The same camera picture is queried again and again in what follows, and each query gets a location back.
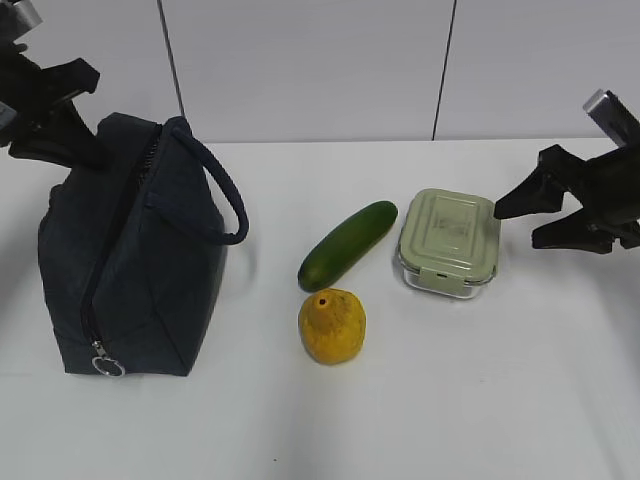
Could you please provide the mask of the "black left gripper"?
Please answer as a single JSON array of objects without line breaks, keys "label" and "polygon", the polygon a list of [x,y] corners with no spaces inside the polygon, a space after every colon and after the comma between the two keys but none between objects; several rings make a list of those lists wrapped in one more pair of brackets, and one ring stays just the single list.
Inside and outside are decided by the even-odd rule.
[{"label": "black left gripper", "polygon": [[[73,103],[95,92],[100,73],[82,58],[42,68],[25,52],[23,44],[1,45],[1,133],[9,155],[68,168],[106,168],[106,148]],[[57,117],[60,128],[41,129]]]}]

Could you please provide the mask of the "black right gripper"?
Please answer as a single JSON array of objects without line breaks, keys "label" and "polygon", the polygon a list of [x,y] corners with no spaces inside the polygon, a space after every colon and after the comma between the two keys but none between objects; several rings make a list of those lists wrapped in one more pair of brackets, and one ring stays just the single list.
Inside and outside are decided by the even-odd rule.
[{"label": "black right gripper", "polygon": [[566,194],[581,205],[575,213],[536,228],[538,250],[611,253],[618,242],[639,246],[639,148],[620,147],[583,160],[559,145],[539,153],[535,169],[495,203],[496,219],[561,210]]}]

